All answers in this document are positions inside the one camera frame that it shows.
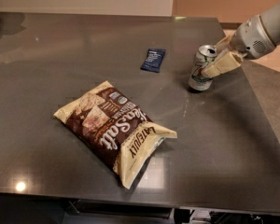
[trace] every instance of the dark blue sachet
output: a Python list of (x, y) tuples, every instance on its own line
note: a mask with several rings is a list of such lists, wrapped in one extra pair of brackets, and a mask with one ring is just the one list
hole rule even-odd
[(141, 65), (141, 70), (159, 73), (165, 53), (166, 49), (148, 49), (147, 58)]

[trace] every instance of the snack bag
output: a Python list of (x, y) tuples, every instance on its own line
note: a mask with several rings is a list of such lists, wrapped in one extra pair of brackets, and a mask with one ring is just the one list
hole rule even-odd
[(154, 122), (132, 101), (104, 82), (54, 116), (81, 138), (129, 189), (146, 159), (176, 132)]

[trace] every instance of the soda can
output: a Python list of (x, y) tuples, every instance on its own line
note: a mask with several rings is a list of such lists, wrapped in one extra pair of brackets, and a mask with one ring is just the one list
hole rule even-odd
[(212, 45), (200, 46), (195, 54), (193, 67), (189, 77), (189, 86), (196, 91), (206, 91), (210, 88), (213, 79), (203, 77), (202, 70), (215, 60), (217, 56), (216, 48)]

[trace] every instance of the robotic hand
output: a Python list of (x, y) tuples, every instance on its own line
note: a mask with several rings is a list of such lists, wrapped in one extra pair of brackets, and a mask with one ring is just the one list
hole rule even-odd
[(280, 45), (280, 3), (239, 26), (215, 47), (218, 56), (202, 70), (203, 77), (216, 77), (274, 51)]

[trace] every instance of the table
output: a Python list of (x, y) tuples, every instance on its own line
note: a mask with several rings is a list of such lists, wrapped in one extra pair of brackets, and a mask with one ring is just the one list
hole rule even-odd
[[(246, 62), (188, 91), (223, 36), (215, 18), (0, 13), (0, 193), (280, 215), (280, 74)], [(167, 50), (158, 74), (148, 48)], [(129, 190), (52, 116), (105, 80), (178, 133)]]

